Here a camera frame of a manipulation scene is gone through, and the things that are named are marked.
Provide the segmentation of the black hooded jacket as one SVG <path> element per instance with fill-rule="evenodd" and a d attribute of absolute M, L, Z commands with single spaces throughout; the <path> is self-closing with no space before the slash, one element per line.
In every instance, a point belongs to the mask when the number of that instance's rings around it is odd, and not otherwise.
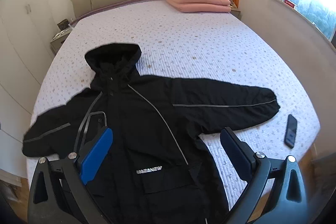
<path fill-rule="evenodd" d="M 95 76 L 65 105 L 26 132 L 28 157 L 77 152 L 103 128 L 113 142 L 88 191 L 114 223 L 219 223 L 228 201 L 201 134 L 242 130 L 280 107 L 267 88 L 211 79 L 138 73 L 137 44 L 106 44 L 85 54 Z"/>

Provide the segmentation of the black smartphone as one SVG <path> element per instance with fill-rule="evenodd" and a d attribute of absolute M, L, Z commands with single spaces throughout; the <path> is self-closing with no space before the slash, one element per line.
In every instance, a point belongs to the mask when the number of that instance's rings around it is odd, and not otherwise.
<path fill-rule="evenodd" d="M 297 120 L 291 114 L 288 115 L 284 143 L 290 149 L 294 148 L 297 134 Z"/>

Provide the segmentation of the white patterned bed mattress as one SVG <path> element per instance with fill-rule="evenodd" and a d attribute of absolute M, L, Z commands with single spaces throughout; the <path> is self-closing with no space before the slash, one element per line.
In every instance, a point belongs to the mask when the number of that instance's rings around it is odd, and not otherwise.
<path fill-rule="evenodd" d="M 164 1 L 139 2 L 81 19 L 56 54 L 35 102 L 33 118 L 65 104 L 90 85 L 86 52 L 108 43 L 136 43 L 141 75 L 207 78 L 270 88 L 280 111 L 238 132 L 255 151 L 301 160 L 318 135 L 313 104 L 282 58 L 243 22 L 226 13 L 181 13 Z M 288 115 L 297 120 L 294 148 L 284 143 Z"/>

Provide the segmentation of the left bedside table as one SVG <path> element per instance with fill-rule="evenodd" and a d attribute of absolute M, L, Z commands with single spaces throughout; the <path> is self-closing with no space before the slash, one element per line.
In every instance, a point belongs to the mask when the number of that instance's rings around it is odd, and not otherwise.
<path fill-rule="evenodd" d="M 62 20 L 60 23 L 57 24 L 59 28 L 59 32 L 55 34 L 50 42 L 50 47 L 54 55 L 60 50 L 62 45 L 64 44 L 65 40 L 68 38 L 69 34 L 72 31 L 72 26 L 68 19 Z"/>

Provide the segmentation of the bedside table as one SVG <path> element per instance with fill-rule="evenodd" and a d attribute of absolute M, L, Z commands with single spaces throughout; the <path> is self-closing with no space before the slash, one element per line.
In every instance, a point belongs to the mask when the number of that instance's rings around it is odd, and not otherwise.
<path fill-rule="evenodd" d="M 230 13 L 233 16 L 235 16 L 238 20 L 240 20 L 242 18 L 241 11 L 239 9 L 237 9 L 237 8 L 232 7 Z"/>
<path fill-rule="evenodd" d="M 55 34 L 50 42 L 50 47 L 54 55 L 60 50 L 62 45 L 64 44 L 65 40 L 68 38 L 69 34 L 72 31 L 72 26 L 68 19 L 62 20 L 60 23 L 57 24 L 59 28 L 59 32 Z"/>

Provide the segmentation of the right bedside table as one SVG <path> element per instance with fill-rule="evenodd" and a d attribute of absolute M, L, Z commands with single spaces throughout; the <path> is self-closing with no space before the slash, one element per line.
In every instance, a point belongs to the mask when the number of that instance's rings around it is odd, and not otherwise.
<path fill-rule="evenodd" d="M 233 16 L 235 16 L 238 20 L 240 20 L 242 18 L 241 11 L 239 9 L 237 9 L 237 8 L 232 7 L 230 13 Z"/>

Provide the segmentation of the white wardrobe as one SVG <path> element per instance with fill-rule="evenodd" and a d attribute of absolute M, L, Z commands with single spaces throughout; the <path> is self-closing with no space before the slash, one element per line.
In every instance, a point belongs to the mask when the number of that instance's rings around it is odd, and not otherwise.
<path fill-rule="evenodd" d="M 54 54 L 47 0 L 1 0 L 1 175 L 27 176 L 23 135 Z"/>

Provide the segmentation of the folded pink blanket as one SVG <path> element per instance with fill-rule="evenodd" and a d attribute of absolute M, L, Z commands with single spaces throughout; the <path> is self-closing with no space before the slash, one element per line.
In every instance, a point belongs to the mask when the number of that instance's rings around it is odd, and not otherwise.
<path fill-rule="evenodd" d="M 165 0 L 180 12 L 231 12 L 230 0 Z"/>

